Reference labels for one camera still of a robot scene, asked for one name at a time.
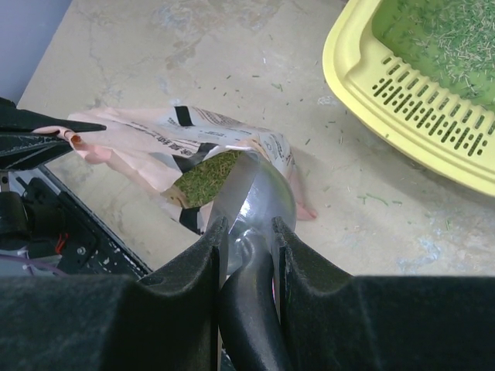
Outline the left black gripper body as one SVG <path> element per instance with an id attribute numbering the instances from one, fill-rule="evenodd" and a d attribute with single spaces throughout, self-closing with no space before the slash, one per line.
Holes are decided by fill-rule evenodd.
<path id="1" fill-rule="evenodd" d="M 1 172 L 1 259 L 36 271 L 79 274 L 97 249 L 84 211 L 40 177 Z"/>

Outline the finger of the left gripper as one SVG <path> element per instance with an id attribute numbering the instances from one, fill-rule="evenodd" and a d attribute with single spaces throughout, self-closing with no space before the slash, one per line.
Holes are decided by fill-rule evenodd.
<path id="1" fill-rule="evenodd" d="M 31 170 L 71 151 L 54 134 L 1 134 L 1 170 Z"/>
<path id="2" fill-rule="evenodd" d="M 2 134 L 52 134 L 58 131 L 79 134 L 106 129 L 103 124 L 64 120 L 19 109 L 13 101 L 1 98 Z"/>

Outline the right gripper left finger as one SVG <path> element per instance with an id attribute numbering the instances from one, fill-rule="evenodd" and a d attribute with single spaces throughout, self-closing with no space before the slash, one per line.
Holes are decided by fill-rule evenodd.
<path id="1" fill-rule="evenodd" d="M 220 367 L 218 296 L 227 275 L 228 222 L 217 218 L 192 246 L 139 282 L 144 360 L 153 370 Z"/>

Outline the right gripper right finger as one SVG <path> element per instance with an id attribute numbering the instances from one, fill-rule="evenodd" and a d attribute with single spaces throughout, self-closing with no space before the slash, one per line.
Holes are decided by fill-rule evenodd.
<path id="1" fill-rule="evenodd" d="M 351 275 L 304 243 L 280 217 L 272 228 L 282 334 L 292 365 L 296 370 L 344 370 L 339 341 L 348 325 L 338 294 Z"/>

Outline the silver metal scoop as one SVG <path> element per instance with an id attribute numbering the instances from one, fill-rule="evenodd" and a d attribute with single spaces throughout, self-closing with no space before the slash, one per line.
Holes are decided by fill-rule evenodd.
<path id="1" fill-rule="evenodd" d="M 219 327 L 237 370 L 290 370 L 273 292 L 272 220 L 296 223 L 286 178 L 256 151 L 243 151 L 213 201 L 212 218 L 227 218 L 227 279 Z"/>

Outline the pink cat litter bag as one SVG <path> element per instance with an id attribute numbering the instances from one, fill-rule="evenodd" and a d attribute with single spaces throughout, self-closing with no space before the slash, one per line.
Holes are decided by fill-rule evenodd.
<path id="1" fill-rule="evenodd" d="M 191 106 L 98 108 L 71 114 L 70 120 L 107 127 L 105 131 L 58 134 L 82 159 L 105 164 L 157 196 L 171 219 L 196 234 L 204 233 L 213 201 L 185 208 L 174 183 L 201 162 L 229 150 L 262 155 L 288 181 L 298 219 L 317 216 L 306 203 L 291 146 L 277 131 Z"/>

